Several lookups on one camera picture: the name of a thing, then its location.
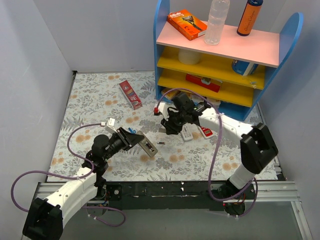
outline plastic water bottle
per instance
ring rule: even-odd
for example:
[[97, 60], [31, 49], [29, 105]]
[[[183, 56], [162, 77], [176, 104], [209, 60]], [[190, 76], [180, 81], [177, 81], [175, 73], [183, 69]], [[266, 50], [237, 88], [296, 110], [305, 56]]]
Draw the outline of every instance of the plastic water bottle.
[[230, 0], [213, 0], [211, 3], [208, 25], [204, 35], [204, 42], [217, 45], [220, 42], [222, 30], [228, 15]]

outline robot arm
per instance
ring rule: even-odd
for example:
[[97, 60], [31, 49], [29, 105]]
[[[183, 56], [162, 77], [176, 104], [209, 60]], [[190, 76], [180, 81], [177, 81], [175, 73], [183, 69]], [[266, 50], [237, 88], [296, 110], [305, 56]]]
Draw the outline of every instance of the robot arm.
[[[112, 137], [98, 135], [93, 141], [86, 158], [94, 165], [93, 172], [77, 180], [68, 181], [45, 199], [36, 198], [28, 211], [23, 235], [32, 240], [58, 240], [70, 218], [89, 200], [103, 197], [106, 180], [102, 177], [108, 168], [107, 160], [120, 150], [129, 150], [146, 137], [125, 131], [122, 127], [113, 129]], [[75, 177], [91, 171], [92, 165], [85, 161]]]
[[[178, 134], [186, 123], [196, 124], [200, 127], [219, 132], [219, 115], [206, 102], [195, 104], [185, 93], [180, 93], [172, 99], [175, 106], [168, 107], [161, 102], [158, 112], [162, 114], [161, 124], [166, 129], [166, 134]], [[223, 197], [230, 197], [239, 192], [256, 174], [259, 174], [278, 154], [277, 146], [266, 125], [259, 123], [252, 126], [237, 121], [231, 117], [220, 115], [223, 126], [223, 135], [241, 149], [241, 165], [226, 181], [231, 189]]]

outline orange bottle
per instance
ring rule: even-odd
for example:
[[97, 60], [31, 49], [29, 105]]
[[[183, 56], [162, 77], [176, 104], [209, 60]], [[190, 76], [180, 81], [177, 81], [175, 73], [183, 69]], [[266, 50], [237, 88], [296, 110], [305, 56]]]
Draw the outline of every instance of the orange bottle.
[[248, 0], [243, 11], [236, 32], [241, 36], [248, 36], [255, 24], [264, 0]]

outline pink shelf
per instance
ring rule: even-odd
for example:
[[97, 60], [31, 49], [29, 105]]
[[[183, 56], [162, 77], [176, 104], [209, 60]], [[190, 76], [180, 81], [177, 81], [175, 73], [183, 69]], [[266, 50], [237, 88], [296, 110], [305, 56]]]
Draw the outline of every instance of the pink shelf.
[[189, 41], [166, 22], [156, 43], [277, 68], [279, 37], [278, 33], [258, 30], [252, 30], [249, 36], [240, 36], [237, 34], [236, 26], [225, 25], [220, 43], [208, 45], [204, 42], [204, 36]]

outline shelf unit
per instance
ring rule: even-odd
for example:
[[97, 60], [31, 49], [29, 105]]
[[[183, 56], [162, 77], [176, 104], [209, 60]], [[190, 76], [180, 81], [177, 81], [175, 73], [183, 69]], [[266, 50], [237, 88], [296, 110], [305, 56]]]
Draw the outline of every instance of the shelf unit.
[[[186, 88], [205, 97], [221, 100], [219, 111], [244, 121], [292, 53], [303, 25], [303, 14], [294, 13], [280, 33], [252, 30], [237, 34], [236, 26], [225, 25], [220, 43], [208, 45], [204, 36], [192, 41], [167, 22], [170, 0], [158, 0], [153, 23], [156, 98], [164, 87]], [[185, 65], [179, 49], [202, 53], [201, 61]], [[232, 70], [233, 59], [259, 64], [256, 72], [241, 76]], [[222, 80], [219, 92], [186, 81], [186, 73]]]

